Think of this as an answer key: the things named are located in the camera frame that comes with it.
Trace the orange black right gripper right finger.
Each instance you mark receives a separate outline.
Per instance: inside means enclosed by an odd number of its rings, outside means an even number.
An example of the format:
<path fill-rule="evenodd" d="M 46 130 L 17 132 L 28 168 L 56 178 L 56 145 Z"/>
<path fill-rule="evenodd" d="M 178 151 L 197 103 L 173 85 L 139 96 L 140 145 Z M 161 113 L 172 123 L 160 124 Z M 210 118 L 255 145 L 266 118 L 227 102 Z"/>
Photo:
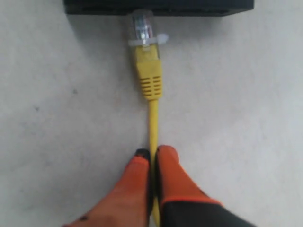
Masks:
<path fill-rule="evenodd" d="M 158 147 L 156 176 L 162 227 L 253 226 L 205 194 L 182 168 L 172 146 Z"/>

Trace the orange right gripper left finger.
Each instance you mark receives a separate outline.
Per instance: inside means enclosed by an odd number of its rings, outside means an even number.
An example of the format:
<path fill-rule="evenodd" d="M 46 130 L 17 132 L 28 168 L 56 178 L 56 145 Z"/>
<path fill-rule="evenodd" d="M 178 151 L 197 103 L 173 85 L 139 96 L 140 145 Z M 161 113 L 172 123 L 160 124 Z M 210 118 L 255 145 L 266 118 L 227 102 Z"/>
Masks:
<path fill-rule="evenodd" d="M 138 149 L 113 189 L 68 227 L 147 227 L 153 207 L 151 156 Z"/>

